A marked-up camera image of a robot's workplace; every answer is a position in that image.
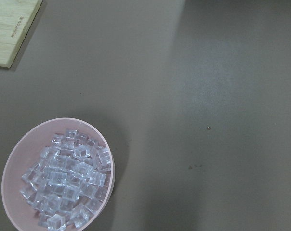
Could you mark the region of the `clear ice cubes pile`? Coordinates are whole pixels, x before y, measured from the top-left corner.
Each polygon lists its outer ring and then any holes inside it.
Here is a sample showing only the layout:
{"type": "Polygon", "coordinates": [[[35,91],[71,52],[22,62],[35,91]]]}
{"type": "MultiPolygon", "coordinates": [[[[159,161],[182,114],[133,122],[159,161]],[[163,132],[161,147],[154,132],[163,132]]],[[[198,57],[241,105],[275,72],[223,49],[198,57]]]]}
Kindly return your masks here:
{"type": "Polygon", "coordinates": [[[48,231],[81,228],[107,194],[111,159],[107,147],[86,133],[67,129],[52,136],[38,160],[22,175],[20,193],[48,231]]]}

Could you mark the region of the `pink bowl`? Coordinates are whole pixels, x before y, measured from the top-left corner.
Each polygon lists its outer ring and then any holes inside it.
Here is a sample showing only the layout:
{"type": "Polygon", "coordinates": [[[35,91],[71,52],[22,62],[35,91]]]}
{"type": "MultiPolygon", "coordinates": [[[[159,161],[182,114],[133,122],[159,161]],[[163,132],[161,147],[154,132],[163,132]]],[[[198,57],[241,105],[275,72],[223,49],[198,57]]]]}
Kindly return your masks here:
{"type": "Polygon", "coordinates": [[[106,139],[98,129],[75,118],[48,120],[26,133],[11,151],[1,181],[1,197],[5,212],[10,222],[19,231],[46,230],[45,227],[38,226],[38,215],[19,192],[24,185],[22,174],[37,160],[40,150],[50,142],[52,135],[65,131],[67,128],[87,133],[97,139],[101,146],[109,148],[106,139]]]}

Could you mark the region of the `wooden cutting board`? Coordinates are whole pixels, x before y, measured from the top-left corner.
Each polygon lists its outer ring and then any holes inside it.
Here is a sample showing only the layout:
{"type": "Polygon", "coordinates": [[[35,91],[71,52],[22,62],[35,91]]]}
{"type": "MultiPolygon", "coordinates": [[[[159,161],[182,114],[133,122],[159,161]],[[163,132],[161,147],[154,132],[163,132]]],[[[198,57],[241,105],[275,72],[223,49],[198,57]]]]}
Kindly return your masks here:
{"type": "Polygon", "coordinates": [[[0,0],[0,67],[12,66],[41,3],[40,0],[0,0]]]}

